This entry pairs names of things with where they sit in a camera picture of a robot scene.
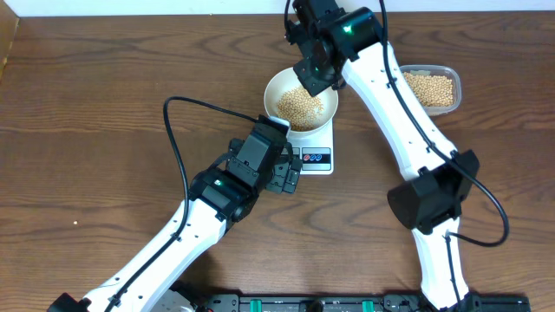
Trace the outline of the pile of soybeans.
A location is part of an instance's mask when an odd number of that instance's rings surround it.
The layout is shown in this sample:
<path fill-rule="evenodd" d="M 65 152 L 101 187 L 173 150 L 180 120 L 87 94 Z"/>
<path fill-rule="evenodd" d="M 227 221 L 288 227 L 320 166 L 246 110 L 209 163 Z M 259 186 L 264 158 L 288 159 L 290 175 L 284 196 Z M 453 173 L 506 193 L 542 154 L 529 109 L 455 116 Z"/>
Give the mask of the pile of soybeans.
<path fill-rule="evenodd" d="M 404 73 L 404 78 L 424 107 L 449 107 L 454 104 L 454 82 L 442 75 Z"/>

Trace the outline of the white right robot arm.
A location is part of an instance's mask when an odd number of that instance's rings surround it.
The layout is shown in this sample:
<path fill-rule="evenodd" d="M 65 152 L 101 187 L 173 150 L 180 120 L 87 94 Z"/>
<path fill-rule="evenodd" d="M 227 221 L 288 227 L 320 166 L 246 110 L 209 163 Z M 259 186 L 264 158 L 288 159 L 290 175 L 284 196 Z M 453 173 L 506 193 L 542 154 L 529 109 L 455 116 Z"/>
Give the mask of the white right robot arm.
<path fill-rule="evenodd" d="M 301 0 L 291 7 L 297 20 L 286 21 L 286 38 L 302 53 L 293 68 L 302 86 L 312 96 L 350 86 L 393 151 L 404 181 L 388 191 L 388 204 L 415 239 L 429 307 L 471 309 L 456 237 L 471 183 L 455 167 L 476 175 L 475 154 L 459 153 L 431 121 L 399 69 L 387 24 L 370 9 Z"/>

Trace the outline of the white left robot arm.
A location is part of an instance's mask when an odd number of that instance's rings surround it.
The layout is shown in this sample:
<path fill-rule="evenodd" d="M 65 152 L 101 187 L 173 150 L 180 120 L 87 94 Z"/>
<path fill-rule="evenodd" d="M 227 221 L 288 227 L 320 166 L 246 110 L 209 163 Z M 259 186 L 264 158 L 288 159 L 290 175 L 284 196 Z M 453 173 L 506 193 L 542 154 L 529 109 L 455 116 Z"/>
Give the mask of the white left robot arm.
<path fill-rule="evenodd" d="M 184 271 L 245 218 L 264 189 L 293 192 L 284 170 L 300 168 L 287 140 L 288 122 L 263 118 L 246 140 L 200 172 L 172 219 L 119 272 L 81 300 L 67 293 L 51 311 L 149 311 Z"/>

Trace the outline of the white digital kitchen scale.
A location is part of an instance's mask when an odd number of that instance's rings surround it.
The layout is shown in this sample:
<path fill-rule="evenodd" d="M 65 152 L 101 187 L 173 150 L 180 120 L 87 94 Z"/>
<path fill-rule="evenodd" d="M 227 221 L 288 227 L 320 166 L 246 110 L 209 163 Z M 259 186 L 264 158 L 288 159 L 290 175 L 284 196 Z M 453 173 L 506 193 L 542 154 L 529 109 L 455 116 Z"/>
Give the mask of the white digital kitchen scale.
<path fill-rule="evenodd" d="M 330 175 L 334 172 L 333 122 L 307 132 L 290 131 L 288 141 L 302 160 L 302 175 Z"/>

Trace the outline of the soybeans in bowl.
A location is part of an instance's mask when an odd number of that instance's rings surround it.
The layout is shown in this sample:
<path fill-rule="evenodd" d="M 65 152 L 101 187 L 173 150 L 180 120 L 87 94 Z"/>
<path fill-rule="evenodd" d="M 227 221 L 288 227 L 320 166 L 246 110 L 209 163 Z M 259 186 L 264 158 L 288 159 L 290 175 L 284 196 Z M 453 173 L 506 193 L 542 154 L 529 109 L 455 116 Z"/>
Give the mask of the soybeans in bowl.
<path fill-rule="evenodd" d="M 293 88 L 283 93 L 277 102 L 277 116 L 287 120 L 293 131 L 304 132 L 319 127 L 324 105 L 303 88 Z"/>

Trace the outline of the cream bowl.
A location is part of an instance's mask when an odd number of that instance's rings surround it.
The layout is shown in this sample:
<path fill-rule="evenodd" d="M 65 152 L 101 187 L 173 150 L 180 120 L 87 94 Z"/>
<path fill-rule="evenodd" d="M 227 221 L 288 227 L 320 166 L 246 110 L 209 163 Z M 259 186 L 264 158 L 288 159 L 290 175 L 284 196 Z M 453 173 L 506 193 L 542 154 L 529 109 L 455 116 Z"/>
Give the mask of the cream bowl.
<path fill-rule="evenodd" d="M 338 108 L 338 92 L 332 88 L 311 96 L 293 68 L 277 73 L 264 91 L 264 108 L 269 116 L 287 120 L 291 131 L 309 135 L 328 125 Z"/>

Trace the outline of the clear plastic container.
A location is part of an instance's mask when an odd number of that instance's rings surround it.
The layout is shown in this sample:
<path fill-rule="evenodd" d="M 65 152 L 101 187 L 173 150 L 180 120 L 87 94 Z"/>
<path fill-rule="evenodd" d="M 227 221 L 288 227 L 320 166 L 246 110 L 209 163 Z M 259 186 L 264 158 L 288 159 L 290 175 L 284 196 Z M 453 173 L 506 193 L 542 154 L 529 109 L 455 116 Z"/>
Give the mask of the clear plastic container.
<path fill-rule="evenodd" d="M 461 81 L 453 69 L 440 65 L 404 65 L 400 70 L 429 116 L 449 114 L 461 104 Z"/>

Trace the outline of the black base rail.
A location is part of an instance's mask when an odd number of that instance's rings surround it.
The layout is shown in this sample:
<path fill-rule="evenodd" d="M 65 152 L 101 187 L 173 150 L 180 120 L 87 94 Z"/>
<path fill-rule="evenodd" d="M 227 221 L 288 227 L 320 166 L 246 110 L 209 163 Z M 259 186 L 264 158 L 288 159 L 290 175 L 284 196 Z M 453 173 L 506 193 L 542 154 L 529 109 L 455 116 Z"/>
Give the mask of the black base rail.
<path fill-rule="evenodd" d="M 435 308 L 423 296 L 238 296 L 214 295 L 196 308 L 201 312 L 427 312 Z M 469 294 L 452 311 L 531 312 L 522 296 L 479 296 Z"/>

